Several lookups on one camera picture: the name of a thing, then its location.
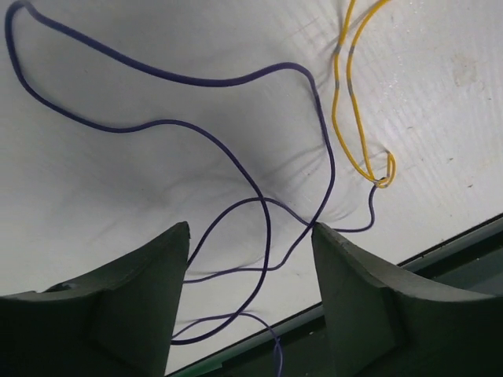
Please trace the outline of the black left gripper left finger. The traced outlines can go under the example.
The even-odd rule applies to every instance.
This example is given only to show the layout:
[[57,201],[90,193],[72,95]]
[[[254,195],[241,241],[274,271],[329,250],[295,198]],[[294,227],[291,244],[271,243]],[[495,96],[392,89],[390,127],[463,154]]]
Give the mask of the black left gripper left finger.
[[3,296],[2,375],[163,375],[189,239],[179,222],[86,274]]

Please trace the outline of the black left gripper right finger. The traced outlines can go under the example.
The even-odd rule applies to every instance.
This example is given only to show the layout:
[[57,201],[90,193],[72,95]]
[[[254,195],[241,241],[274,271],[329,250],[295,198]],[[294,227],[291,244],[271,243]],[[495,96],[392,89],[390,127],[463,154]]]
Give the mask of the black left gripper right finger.
[[336,375],[501,375],[501,297],[418,276],[322,223],[311,243]]

